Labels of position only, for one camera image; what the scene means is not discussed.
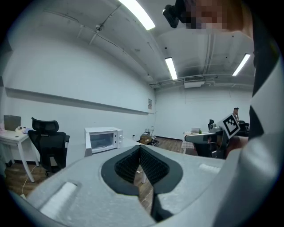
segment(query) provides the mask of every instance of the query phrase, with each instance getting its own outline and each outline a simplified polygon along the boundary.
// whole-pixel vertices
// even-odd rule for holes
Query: white microwave
[[[114,127],[85,128],[86,149],[92,153],[121,148],[123,146],[123,130]]]

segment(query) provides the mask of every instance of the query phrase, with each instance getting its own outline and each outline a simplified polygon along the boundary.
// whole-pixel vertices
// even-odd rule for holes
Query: baseboard
[[[160,136],[155,136],[157,138],[163,138],[163,139],[168,139],[168,140],[178,140],[178,141],[183,141],[181,139],[173,139],[173,138],[168,138],[168,137],[160,137]]]
[[[19,163],[19,164],[22,164],[22,160],[15,160],[15,163]],[[35,165],[36,162],[35,161],[27,161],[27,164],[28,165]]]
[[[5,163],[7,167],[10,167],[12,165],[12,160],[10,160],[8,163]]]

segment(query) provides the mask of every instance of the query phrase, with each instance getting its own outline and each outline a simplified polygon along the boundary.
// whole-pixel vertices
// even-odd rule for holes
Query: fluorescent light
[[[233,73],[233,76],[236,76],[242,69],[242,67],[244,67],[245,63],[248,61],[250,55],[249,54],[245,54],[243,60],[241,61],[239,67],[236,69],[236,71]]]
[[[177,77],[176,70],[174,68],[173,59],[172,58],[166,58],[165,61],[166,61],[167,65],[168,65],[168,68],[169,68],[170,74],[172,76],[172,79],[176,80],[178,77]]]
[[[124,4],[137,17],[137,19],[141,22],[141,24],[143,24],[146,30],[150,30],[155,27],[151,18],[136,0],[119,1]]]

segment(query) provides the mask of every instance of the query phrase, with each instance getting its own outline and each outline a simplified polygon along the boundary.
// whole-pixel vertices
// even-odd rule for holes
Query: wooden floor
[[[182,141],[157,138],[159,141],[159,148],[163,148],[169,151],[182,153],[183,149],[181,149]],[[30,170],[32,170],[35,165],[28,165]],[[18,195],[22,194],[23,185],[27,179],[27,174],[25,172],[24,166],[22,164],[13,164],[11,167],[7,167],[5,170],[6,178],[5,183],[7,188]],[[35,167],[32,171],[32,175],[35,178],[35,182],[32,183],[30,179],[27,180],[23,194],[27,196],[34,190],[41,182],[46,180],[45,170],[39,166]],[[148,180],[144,184],[141,183],[142,173],[137,173],[134,185],[139,188],[139,201],[142,206],[150,213],[152,206],[152,198],[153,198],[153,187]]]

